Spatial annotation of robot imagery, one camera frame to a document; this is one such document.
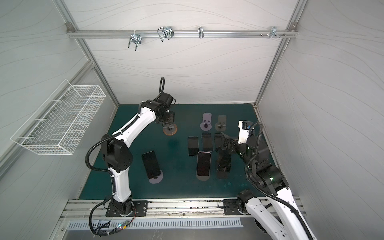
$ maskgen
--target dark green work surface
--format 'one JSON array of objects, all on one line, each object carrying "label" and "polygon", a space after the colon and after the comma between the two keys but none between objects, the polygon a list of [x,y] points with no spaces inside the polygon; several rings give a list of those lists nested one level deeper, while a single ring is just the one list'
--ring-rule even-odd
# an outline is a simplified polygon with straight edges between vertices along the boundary
[{"label": "dark green work surface", "polygon": [[[138,105],[120,105],[108,134],[120,129],[137,113]],[[171,107],[175,112],[177,132],[173,136],[163,133],[162,126],[150,123],[130,146],[133,163],[129,168],[129,186],[134,199],[158,198],[198,198],[198,197],[235,197],[244,189],[253,187],[244,175],[244,163],[236,154],[232,154],[232,167],[229,179],[216,178],[217,152],[212,152],[210,178],[200,181],[196,178],[197,157],[188,156],[188,137],[199,137],[202,151],[200,128],[203,113],[212,113],[212,134],[214,145],[215,123],[218,115],[227,116],[225,134],[237,137],[240,120],[257,121],[251,104],[176,104]],[[141,159],[143,153],[155,151],[164,178],[158,184],[148,181]],[[101,154],[95,167],[106,168]],[[104,199],[112,191],[111,178],[105,172],[92,171],[80,195],[80,199]]]}]

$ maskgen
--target white wall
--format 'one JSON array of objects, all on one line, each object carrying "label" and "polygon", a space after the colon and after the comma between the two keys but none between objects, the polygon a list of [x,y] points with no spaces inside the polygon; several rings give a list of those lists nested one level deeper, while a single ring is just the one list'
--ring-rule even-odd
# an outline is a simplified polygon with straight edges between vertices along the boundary
[{"label": "white wall", "polygon": [[[81,30],[285,29],[296,0],[65,0]],[[161,76],[177,103],[250,103],[271,64],[278,39],[87,40],[121,104],[156,95]]]},{"label": "white wall", "polygon": [[383,13],[310,0],[259,105],[319,239],[384,239]]},{"label": "white wall", "polygon": [[[10,136],[87,59],[67,37],[51,0],[2,1],[0,22],[2,155]],[[93,70],[80,84],[101,85]],[[107,97],[71,156],[23,152],[0,180],[1,239],[49,238],[67,200],[77,197],[88,172],[85,153],[106,132],[113,112]]]}]

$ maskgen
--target green table surface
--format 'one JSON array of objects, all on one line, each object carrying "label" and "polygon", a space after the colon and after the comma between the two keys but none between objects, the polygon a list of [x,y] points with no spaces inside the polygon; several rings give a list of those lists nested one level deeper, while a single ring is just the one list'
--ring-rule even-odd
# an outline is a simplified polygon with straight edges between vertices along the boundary
[{"label": "green table surface", "polygon": [[[137,113],[137,107],[138,105],[120,105],[108,134],[126,124]],[[167,136],[160,124],[152,122],[136,137],[129,148],[133,154],[133,163],[129,168],[129,186],[134,199],[235,197],[237,193],[247,188],[262,196],[246,180],[244,163],[236,154],[232,155],[229,178],[217,179],[215,166],[218,153],[213,151],[210,178],[204,182],[196,178],[197,157],[188,156],[189,136],[199,137],[199,148],[202,150],[201,134],[204,131],[200,129],[200,123],[203,113],[212,114],[212,129],[207,131],[212,134],[212,140],[214,133],[217,132],[214,124],[218,115],[227,116],[227,129],[224,133],[237,137],[238,121],[257,121],[251,104],[176,104],[171,110],[175,112],[176,134]],[[155,151],[164,174],[163,180],[158,184],[151,184],[148,181],[141,159],[141,155],[149,151]],[[98,155],[94,166],[106,168],[102,154]],[[111,194],[111,191],[109,175],[105,172],[92,171],[80,199],[104,199]]]}]

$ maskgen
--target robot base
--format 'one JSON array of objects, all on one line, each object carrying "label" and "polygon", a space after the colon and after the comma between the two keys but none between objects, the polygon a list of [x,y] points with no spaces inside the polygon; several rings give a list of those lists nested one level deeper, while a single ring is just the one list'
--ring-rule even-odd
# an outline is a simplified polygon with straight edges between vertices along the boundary
[{"label": "robot base", "polygon": [[135,215],[136,209],[136,217],[145,217],[147,214],[147,206],[148,201],[132,201],[132,211],[125,215],[121,210],[116,208],[112,202],[109,203],[107,212],[105,213],[106,217],[133,217]]}]

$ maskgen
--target wire basket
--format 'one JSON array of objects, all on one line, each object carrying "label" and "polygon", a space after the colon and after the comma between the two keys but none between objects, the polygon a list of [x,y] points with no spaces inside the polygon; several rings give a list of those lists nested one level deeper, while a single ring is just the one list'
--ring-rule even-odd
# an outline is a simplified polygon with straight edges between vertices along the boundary
[{"label": "wire basket", "polygon": [[105,99],[98,85],[71,85],[67,80],[55,92],[59,98],[47,99],[11,137],[38,155],[72,155]]}]

